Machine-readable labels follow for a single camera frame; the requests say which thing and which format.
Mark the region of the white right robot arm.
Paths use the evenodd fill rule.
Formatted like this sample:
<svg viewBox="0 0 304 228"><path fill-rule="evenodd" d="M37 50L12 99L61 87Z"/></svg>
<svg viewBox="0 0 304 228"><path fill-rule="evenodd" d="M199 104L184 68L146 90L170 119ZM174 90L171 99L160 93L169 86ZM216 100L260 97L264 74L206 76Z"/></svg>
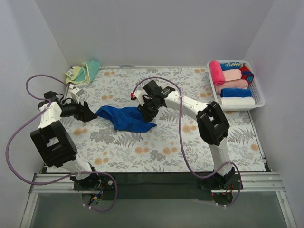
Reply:
<svg viewBox="0 0 304 228"><path fill-rule="evenodd" d="M191 117L197 122L201 139L209 145L213 171L200 176L185 162L187 168L203 187L242 188L240 171L228 154L228 130L230 125L217 102L203 103L183 96L181 89L174 84L173 87L160 87L155 77L149 77L149 82L140 91L137 88L131 93L131 99L137 100L137 109L145 121L152 121L161 107L179 111L179 122L183 115Z"/></svg>

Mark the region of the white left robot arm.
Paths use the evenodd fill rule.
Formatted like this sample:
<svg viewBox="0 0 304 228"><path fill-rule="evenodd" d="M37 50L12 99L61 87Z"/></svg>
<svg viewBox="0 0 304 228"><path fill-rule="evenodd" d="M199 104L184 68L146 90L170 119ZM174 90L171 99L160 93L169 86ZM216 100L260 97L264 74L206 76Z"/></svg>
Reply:
<svg viewBox="0 0 304 228"><path fill-rule="evenodd" d="M96 190L100 187L101 178L93 173L93 166L82 160L75 143L61 123L65 117L87 123L97 118L88 107L88 103L71 101L63 103L57 93L44 93L45 101L38 104L42 113L37 130L30 133L30 137L37 148L44 163L48 167L63 168L76 173L70 179L83 188Z"/></svg>

